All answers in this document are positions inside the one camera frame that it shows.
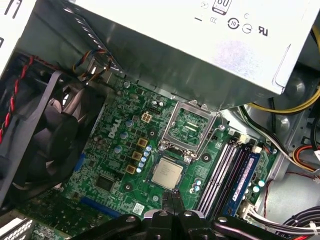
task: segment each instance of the blue expansion slot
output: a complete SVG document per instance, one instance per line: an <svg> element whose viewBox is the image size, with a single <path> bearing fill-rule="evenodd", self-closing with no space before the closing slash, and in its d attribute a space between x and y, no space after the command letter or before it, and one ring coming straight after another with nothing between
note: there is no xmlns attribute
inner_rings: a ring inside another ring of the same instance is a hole
<svg viewBox="0 0 320 240"><path fill-rule="evenodd" d="M86 196L81 198L80 203L88 205L89 207L91 207L91 208L93 208L93 209L95 209L105 215L108 215L112 218L117 218L117 217L120 217L120 215L121 215L121 213L114 211L111 208L104 206L104 205L102 205L102 204L100 204L100 203L98 203L98 202L96 202Z"/></svg>

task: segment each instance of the black tool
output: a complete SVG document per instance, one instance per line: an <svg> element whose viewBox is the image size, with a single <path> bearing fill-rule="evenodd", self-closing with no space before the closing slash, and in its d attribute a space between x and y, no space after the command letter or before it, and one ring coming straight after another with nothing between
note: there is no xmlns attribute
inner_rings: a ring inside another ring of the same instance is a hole
<svg viewBox="0 0 320 240"><path fill-rule="evenodd" d="M144 214L143 221L126 214L92 228L72 240L285 240L231 216L213 222L200 211L186 210L178 189L165 191L162 209Z"/></svg>

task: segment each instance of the metal bracket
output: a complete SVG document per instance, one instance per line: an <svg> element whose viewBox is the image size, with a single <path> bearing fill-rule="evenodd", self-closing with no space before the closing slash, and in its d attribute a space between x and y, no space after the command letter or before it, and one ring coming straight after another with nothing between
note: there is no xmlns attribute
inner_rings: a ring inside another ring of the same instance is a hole
<svg viewBox="0 0 320 240"><path fill-rule="evenodd" d="M214 132L217 129L222 128L223 124L213 130L213 133L210 135L210 138L206 142L206 139L207 139L208 135L210 134L210 131L211 131L216 119L217 119L217 116L220 115L221 119L222 119L222 115L219 112L217 112L215 115L212 115L211 112L209 111L207 105L203 104L201 107L198 107L197 103L198 102L196 100L192 100L189 102L180 102L180 101L177 102L177 104L175 105L175 108L173 110L173 113L171 115L171 118L165 128L165 131L164 131L164 134L161 138L161 141L159 142L159 150L160 151L164 151L169 147L177 147L183 151L186 162L190 162L187 159L191 160L191 158L193 158L193 159L197 160L200 158L201 155L199 153L201 152L201 149L203 150L207 146L207 144L209 143ZM199 134L200 142L198 145L190 145L190 144L182 142L181 140L179 140L175 137L172 137L170 135L170 129L173 126L175 126L177 117L179 115L179 111L182 109L187 110L187 111L189 111L193 114L196 114L200 117L203 117L205 119L208 119L208 123L204 127L202 133Z"/></svg>

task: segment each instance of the black fan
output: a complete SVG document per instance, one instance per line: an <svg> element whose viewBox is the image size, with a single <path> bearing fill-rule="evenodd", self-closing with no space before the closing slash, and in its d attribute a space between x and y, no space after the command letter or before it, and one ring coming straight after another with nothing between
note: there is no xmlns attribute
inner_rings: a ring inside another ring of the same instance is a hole
<svg viewBox="0 0 320 240"><path fill-rule="evenodd" d="M0 215L72 174L105 100L77 78L46 70L38 63L20 82L0 144ZM10 71L1 79L1 121L16 78Z"/></svg>

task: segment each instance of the motherboard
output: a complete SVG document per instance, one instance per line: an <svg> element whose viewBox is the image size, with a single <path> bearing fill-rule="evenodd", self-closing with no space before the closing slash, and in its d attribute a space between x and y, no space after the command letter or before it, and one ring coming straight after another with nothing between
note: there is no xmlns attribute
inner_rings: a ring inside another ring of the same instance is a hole
<svg viewBox="0 0 320 240"><path fill-rule="evenodd" d="M70 179L19 207L21 214L74 236L122 214L143 219L162 208L166 190L179 189L185 208L209 220L237 216L244 200L256 203L276 158L264 142L196 101L176 101L117 76L111 82L113 96Z"/></svg>

